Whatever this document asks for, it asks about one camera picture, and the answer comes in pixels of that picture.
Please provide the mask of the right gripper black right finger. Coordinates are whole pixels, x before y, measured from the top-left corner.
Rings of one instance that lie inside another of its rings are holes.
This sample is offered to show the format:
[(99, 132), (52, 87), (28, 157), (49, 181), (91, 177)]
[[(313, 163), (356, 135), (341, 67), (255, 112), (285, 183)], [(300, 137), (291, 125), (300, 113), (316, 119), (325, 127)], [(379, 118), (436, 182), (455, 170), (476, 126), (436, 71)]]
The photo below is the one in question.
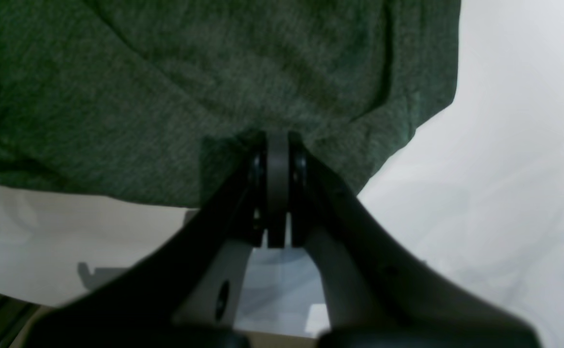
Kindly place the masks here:
[(402, 247), (299, 134), (289, 141), (291, 242), (322, 283), (319, 348), (538, 348), (526, 321), (470, 294)]

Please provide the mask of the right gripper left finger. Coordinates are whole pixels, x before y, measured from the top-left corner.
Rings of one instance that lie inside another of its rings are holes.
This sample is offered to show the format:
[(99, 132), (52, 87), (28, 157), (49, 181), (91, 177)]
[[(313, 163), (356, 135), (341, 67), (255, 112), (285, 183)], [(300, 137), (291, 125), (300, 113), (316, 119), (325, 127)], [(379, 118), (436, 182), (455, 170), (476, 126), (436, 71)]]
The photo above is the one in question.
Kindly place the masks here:
[(37, 320), (26, 348), (249, 348), (233, 330), (245, 269), (264, 235), (267, 139), (157, 251)]

